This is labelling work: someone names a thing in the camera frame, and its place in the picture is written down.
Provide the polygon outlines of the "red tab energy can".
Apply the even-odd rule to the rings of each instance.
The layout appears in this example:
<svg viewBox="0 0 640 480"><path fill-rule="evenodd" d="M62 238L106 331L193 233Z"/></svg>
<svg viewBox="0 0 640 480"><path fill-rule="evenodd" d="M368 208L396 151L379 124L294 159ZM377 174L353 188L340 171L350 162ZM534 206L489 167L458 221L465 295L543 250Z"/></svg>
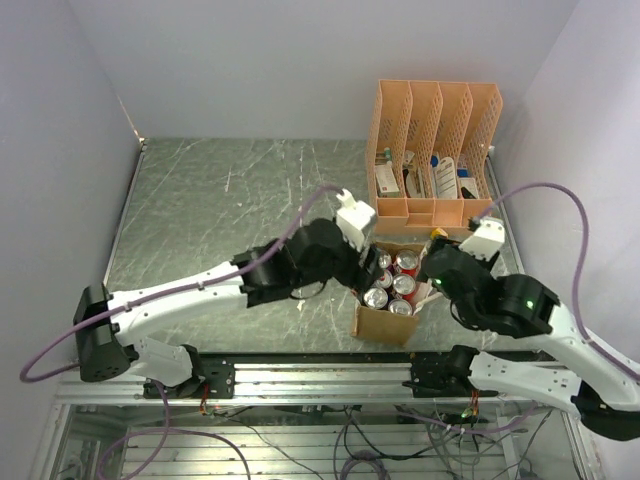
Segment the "red tab energy can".
<svg viewBox="0 0 640 480"><path fill-rule="evenodd" d="M390 290L393 285L393 275L392 273L384 269L382 275L374 282L374 286L376 288L381 288L384 290Z"/></svg>

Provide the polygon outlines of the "black beverage can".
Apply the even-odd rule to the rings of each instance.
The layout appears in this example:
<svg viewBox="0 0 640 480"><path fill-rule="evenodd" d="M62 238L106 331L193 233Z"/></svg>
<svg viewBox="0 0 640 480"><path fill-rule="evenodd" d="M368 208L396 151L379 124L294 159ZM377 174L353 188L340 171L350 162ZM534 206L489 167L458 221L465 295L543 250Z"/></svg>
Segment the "black beverage can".
<svg viewBox="0 0 640 480"><path fill-rule="evenodd" d="M383 270L390 270L393 266L393 257L384 250L379 251L378 264Z"/></svg>

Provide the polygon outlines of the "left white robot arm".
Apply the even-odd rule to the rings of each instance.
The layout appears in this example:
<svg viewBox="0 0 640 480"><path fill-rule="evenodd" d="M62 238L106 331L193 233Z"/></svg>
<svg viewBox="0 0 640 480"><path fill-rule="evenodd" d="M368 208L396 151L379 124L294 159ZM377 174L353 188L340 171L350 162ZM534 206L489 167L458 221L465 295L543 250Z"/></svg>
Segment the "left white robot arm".
<svg viewBox="0 0 640 480"><path fill-rule="evenodd" d="M154 332L207 313L290 300L295 291L329 280L363 294L382 274L379 258L376 246L350 240L336 219L316 219L287 238L177 281L119 292L90 285L73 318L80 378L99 383L130 373L177 398L192 397L213 385L212 370L195 347L160 342Z"/></svg>

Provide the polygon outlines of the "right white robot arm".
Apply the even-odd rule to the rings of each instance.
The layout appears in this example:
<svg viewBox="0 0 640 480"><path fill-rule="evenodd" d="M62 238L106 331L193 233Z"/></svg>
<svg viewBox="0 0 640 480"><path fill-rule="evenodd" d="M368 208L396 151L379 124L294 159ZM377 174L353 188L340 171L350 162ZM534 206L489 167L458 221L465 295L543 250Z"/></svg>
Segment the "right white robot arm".
<svg viewBox="0 0 640 480"><path fill-rule="evenodd" d="M418 277L447 298L468 330L507 336L560 363L538 367L456 345L440 375L459 396L474 388L527 397L576 415L591 432L616 441L639 437L639 365L589 330L559 297L523 274L494 277L490 262L436 238Z"/></svg>

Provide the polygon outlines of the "brown canvas bag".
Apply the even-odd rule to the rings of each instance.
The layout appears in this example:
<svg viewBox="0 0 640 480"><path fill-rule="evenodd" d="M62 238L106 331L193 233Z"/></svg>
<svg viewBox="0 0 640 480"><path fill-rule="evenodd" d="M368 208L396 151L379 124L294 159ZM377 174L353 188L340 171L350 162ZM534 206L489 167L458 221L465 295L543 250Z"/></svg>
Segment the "brown canvas bag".
<svg viewBox="0 0 640 480"><path fill-rule="evenodd" d="M426 247L417 243L398 244L392 242L378 242L375 244L380 250L387 251L393 257L399 250L409 249L419 254L420 261L426 254ZM408 301L413 307L412 316L394 315L387 309L389 302L395 298L390 290L385 290L389 295L389 302L384 310L373 310L362 304L362 295L356 295L357 304L355 315L351 327L351 335L360 340L376 342L390 346L404 346L415 334L419 324L419 313L424 306L436 299L441 294L431 285L430 281L420 282L418 279L419 268L414 278L416 281L416 292Z"/></svg>

